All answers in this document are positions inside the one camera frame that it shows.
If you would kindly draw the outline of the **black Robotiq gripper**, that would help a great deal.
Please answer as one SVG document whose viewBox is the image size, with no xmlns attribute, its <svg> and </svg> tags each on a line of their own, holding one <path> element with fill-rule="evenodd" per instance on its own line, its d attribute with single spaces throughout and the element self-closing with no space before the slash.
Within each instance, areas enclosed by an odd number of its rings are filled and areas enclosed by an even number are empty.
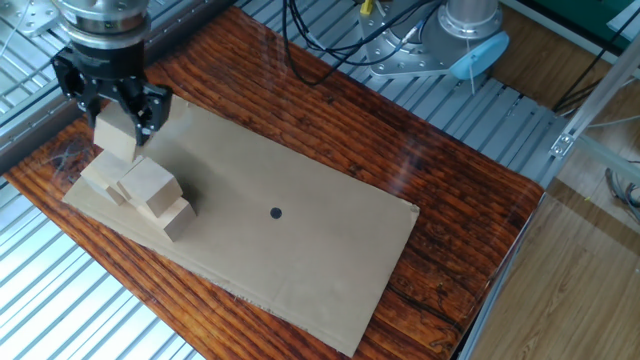
<svg viewBox="0 0 640 360">
<path fill-rule="evenodd" d="M 146 79 L 143 42 L 119 49 L 72 42 L 51 59 L 51 64 L 62 93 L 76 101 L 91 128 L 101 111 L 97 79 L 119 80 L 114 85 L 116 100 L 134 123 L 137 146 L 145 145 L 168 120 L 173 90 Z"/>
</svg>

